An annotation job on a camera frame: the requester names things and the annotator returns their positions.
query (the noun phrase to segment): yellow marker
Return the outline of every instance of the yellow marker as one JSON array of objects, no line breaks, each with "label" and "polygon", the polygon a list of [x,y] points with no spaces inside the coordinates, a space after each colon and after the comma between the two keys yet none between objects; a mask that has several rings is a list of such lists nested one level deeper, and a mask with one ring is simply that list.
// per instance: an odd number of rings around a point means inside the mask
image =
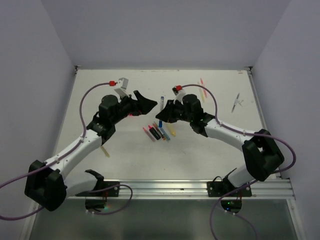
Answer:
[{"label": "yellow marker", "polygon": [[166,127],[169,129],[169,132],[171,133],[172,136],[176,136],[176,131],[174,129],[174,126],[171,123],[165,123]]},{"label": "yellow marker", "polygon": [[204,94],[202,92],[202,89],[200,87],[198,87],[198,89],[199,89],[199,92],[200,92],[200,95],[201,95],[202,102],[204,103],[205,102],[205,97],[204,97]]},{"label": "yellow marker", "polygon": [[100,146],[100,148],[101,148],[102,152],[104,152],[105,156],[108,157],[108,158],[110,158],[110,155],[109,155],[109,153],[107,152],[107,150],[104,148],[104,146]]}]

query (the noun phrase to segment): metal frame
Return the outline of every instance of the metal frame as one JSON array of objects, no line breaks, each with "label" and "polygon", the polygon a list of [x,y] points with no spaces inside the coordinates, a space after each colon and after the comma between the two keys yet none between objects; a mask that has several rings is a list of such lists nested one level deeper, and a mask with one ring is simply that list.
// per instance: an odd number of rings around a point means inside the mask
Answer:
[{"label": "metal frame", "polygon": [[[120,180],[108,179],[105,181],[119,181],[130,186],[134,200],[214,200],[218,197],[209,197],[206,180]],[[251,186],[252,197],[243,197],[247,200],[294,200],[294,192],[290,180],[269,179],[257,182]],[[131,192],[121,187],[116,199],[128,199]],[[100,199],[101,197],[69,197],[69,199]]]}]

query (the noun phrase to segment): cable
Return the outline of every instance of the cable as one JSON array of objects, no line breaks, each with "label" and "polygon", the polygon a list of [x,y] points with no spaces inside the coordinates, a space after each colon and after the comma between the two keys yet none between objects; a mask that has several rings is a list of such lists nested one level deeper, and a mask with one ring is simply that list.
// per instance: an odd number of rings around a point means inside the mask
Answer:
[{"label": "cable", "polygon": [[[93,87],[89,88],[89,90],[86,91],[85,94],[83,95],[83,97],[82,97],[82,99],[81,99],[81,101],[80,101],[80,106],[79,106],[80,120],[81,120],[81,124],[82,124],[82,128],[83,128],[83,133],[82,133],[82,136],[81,136],[82,138],[84,138],[84,137],[86,136],[86,133],[87,133],[86,123],[85,123],[85,121],[84,121],[84,117],[83,117],[83,114],[82,114],[82,105],[83,105],[83,103],[84,103],[84,100],[85,100],[86,96],[87,96],[88,93],[90,93],[93,89],[95,89],[95,88],[97,88],[97,87],[99,87],[99,86],[103,86],[103,85],[111,85],[111,86],[114,86],[115,84],[116,84],[116,83],[115,83],[114,81],[99,83],[99,84],[94,85]],[[42,171],[42,170],[44,170],[44,169],[47,169],[47,168],[51,167],[52,165],[56,164],[56,163],[57,163],[58,161],[60,161],[61,159],[65,158],[65,157],[67,157],[69,154],[71,154],[74,150],[76,150],[76,149],[80,146],[81,143],[82,143],[82,140],[79,140],[79,142],[78,142],[76,145],[74,145],[73,148],[71,148],[71,149],[70,149],[69,151],[67,151],[65,154],[61,155],[61,156],[58,158],[58,160],[53,161],[53,162],[51,162],[51,163],[49,163],[49,164],[47,164],[47,165],[45,165],[45,166],[43,166],[43,167],[41,167],[41,168],[39,168],[39,169],[37,169],[37,170],[34,170],[34,171],[31,171],[31,172],[25,173],[25,174],[23,174],[23,175],[21,175],[21,176],[17,176],[17,177],[15,177],[15,178],[11,179],[11,180],[8,180],[8,181],[2,183],[2,184],[0,185],[0,189],[2,189],[3,187],[7,186],[8,184],[11,184],[11,183],[13,183],[13,182],[15,182],[15,181],[18,181],[18,180],[20,180],[20,179],[26,178],[26,177],[28,177],[28,176],[34,175],[34,174],[39,173],[40,171]],[[40,208],[38,208],[37,210],[35,210],[35,211],[33,211],[33,212],[30,212],[30,213],[28,213],[28,214],[26,214],[26,215],[23,215],[23,216],[17,216],[17,217],[6,217],[6,216],[1,216],[1,215],[0,215],[0,220],[16,221],[16,220],[25,219],[25,218],[27,218],[27,217],[30,217],[30,216],[32,216],[32,215],[40,212],[42,209],[44,209],[44,207],[40,207]]]},{"label": "cable", "polygon": [[104,188],[104,189],[89,191],[89,193],[93,194],[93,193],[105,192],[105,191],[108,191],[110,189],[114,189],[116,187],[118,187],[118,188],[119,187],[126,187],[126,188],[128,188],[130,190],[131,195],[130,195],[130,198],[128,199],[128,201],[126,202],[126,204],[123,205],[122,207],[120,207],[119,209],[114,210],[114,211],[109,211],[109,212],[98,212],[98,211],[95,211],[94,212],[95,215],[111,215],[111,214],[115,214],[117,212],[120,212],[122,209],[125,209],[129,205],[129,203],[131,202],[131,199],[132,199],[132,196],[133,196],[134,192],[133,192],[132,188],[130,186],[126,185],[126,184],[117,184],[117,185],[109,186],[109,187]]},{"label": "cable", "polygon": [[[230,130],[230,131],[233,131],[233,132],[235,132],[235,133],[237,133],[237,134],[244,134],[242,131],[239,131],[239,130],[234,129],[234,128],[230,127],[230,126],[227,126],[227,125],[225,125],[225,124],[223,124],[223,123],[221,123],[221,122],[219,121],[219,119],[218,119],[218,103],[217,103],[217,100],[216,100],[215,96],[213,95],[213,93],[212,93],[210,90],[208,90],[206,87],[201,86],[201,85],[198,85],[198,84],[186,84],[186,85],[183,85],[183,86],[182,86],[182,88],[186,88],[186,87],[199,87],[199,88],[202,88],[202,89],[206,90],[206,91],[210,94],[210,96],[212,97],[213,102],[214,102],[214,107],[215,107],[215,113],[214,113],[214,115],[215,115],[215,121],[216,121],[219,125],[221,125],[222,127],[226,128],[226,129],[228,129],[228,130]],[[267,135],[267,134],[249,133],[249,132],[246,132],[245,135],[247,135],[247,136],[263,137],[263,138],[270,138],[270,139],[277,140],[278,142],[284,144],[284,145],[291,151],[291,153],[292,153],[292,158],[293,158],[291,164],[289,164],[287,167],[284,167],[284,168],[282,168],[282,169],[280,169],[280,170],[274,171],[274,172],[273,172],[274,174],[275,174],[275,173],[284,172],[284,171],[292,168],[292,167],[295,165],[296,160],[297,160],[297,155],[296,155],[294,149],[293,149],[286,141],[284,141],[284,140],[282,140],[282,139],[280,139],[280,138],[278,138],[278,137],[276,137],[276,136]],[[213,235],[213,237],[214,237],[215,240],[218,240],[218,237],[217,237],[217,235],[215,234],[215,231],[214,231],[214,228],[213,228],[213,225],[212,225],[212,217],[213,217],[214,210],[215,210],[215,208],[217,207],[218,203],[219,203],[224,197],[227,197],[227,196],[229,196],[229,195],[231,195],[231,194],[234,194],[234,193],[236,193],[236,192],[238,192],[238,191],[240,191],[240,190],[242,190],[242,189],[245,189],[246,187],[249,187],[250,185],[256,183],[257,181],[258,181],[258,180],[254,180],[254,181],[252,181],[252,182],[250,182],[250,183],[247,183],[247,184],[245,184],[245,185],[243,185],[243,186],[241,186],[241,187],[239,187],[239,188],[236,188],[236,189],[234,189],[234,190],[226,193],[225,195],[221,196],[221,197],[216,201],[216,203],[213,205],[213,207],[212,207],[212,209],[211,209],[211,212],[210,212],[209,223],[210,223],[211,233],[212,233],[212,235]],[[256,228],[254,227],[254,225],[253,225],[251,222],[249,222],[245,217],[243,217],[243,216],[241,216],[241,215],[239,215],[239,214],[236,214],[235,216],[237,216],[237,217],[245,220],[245,221],[253,228],[254,234],[255,234],[255,238],[256,238],[256,239],[259,239],[258,232],[257,232]]]},{"label": "cable", "polygon": [[222,181],[222,177],[220,177],[220,176],[216,176],[216,177],[212,180],[212,182],[214,182],[215,180],[217,180],[217,178],[220,178],[220,179],[221,179],[221,181]]}]

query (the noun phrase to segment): pen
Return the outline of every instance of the pen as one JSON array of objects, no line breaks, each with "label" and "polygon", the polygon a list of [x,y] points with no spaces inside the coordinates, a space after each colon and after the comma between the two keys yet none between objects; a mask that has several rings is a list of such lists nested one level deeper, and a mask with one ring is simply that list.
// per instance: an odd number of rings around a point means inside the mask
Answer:
[{"label": "pen", "polygon": [[240,96],[240,92],[238,93],[238,95],[236,96],[236,98],[235,98],[235,100],[234,100],[234,104],[233,104],[231,113],[233,113],[234,110],[235,110],[235,107],[236,107],[236,105],[237,105],[237,101],[238,101],[238,99],[239,99],[239,96]]},{"label": "pen", "polygon": [[200,87],[198,87],[198,89],[199,89],[199,92],[200,92],[200,96],[201,96],[202,102],[204,103],[205,102],[205,98],[204,98],[204,94],[202,92],[202,89]]},{"label": "pen", "polygon": [[148,137],[152,140],[152,142],[155,142],[156,140],[150,135],[150,133],[143,127],[144,132],[148,135]]},{"label": "pen", "polygon": [[[161,96],[160,98],[160,112],[164,109],[165,97]],[[162,128],[162,121],[159,120],[159,128]]]},{"label": "pen", "polygon": [[155,130],[160,134],[160,136],[162,137],[163,140],[166,140],[165,136],[161,133],[161,131],[158,128],[158,125],[156,124],[156,122],[152,123],[153,127],[155,128]]},{"label": "pen", "polygon": [[[200,77],[200,81],[201,81],[201,85],[202,85],[202,87],[204,87],[204,86],[205,86],[205,84],[204,84],[204,81],[202,81],[202,78],[201,78],[201,77]],[[204,96],[205,96],[205,98],[207,98],[207,91],[203,89],[203,92],[204,92]]]},{"label": "pen", "polygon": [[107,152],[107,150],[104,148],[104,146],[100,146],[102,152],[105,154],[106,157],[110,158],[109,153]]},{"label": "pen", "polygon": [[176,131],[175,131],[174,127],[172,126],[172,124],[166,122],[165,125],[169,129],[169,132],[171,133],[171,135],[175,137],[176,136]]}]

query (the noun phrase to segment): red marker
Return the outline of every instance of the red marker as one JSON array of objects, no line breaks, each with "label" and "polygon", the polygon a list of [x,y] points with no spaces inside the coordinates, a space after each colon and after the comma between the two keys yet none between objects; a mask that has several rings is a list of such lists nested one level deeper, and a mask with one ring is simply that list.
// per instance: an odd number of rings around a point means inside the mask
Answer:
[{"label": "red marker", "polygon": [[143,127],[144,132],[148,135],[148,137],[152,140],[152,142],[155,142],[156,140],[150,135],[150,133]]},{"label": "red marker", "polygon": [[[204,87],[205,86],[205,84],[204,84],[204,81],[202,81],[202,78],[200,78],[200,81],[201,81],[201,85],[202,85],[202,87]],[[204,96],[205,96],[205,98],[207,98],[207,91],[206,90],[204,90],[204,89],[202,89],[203,90],[203,92],[204,92]]]}]

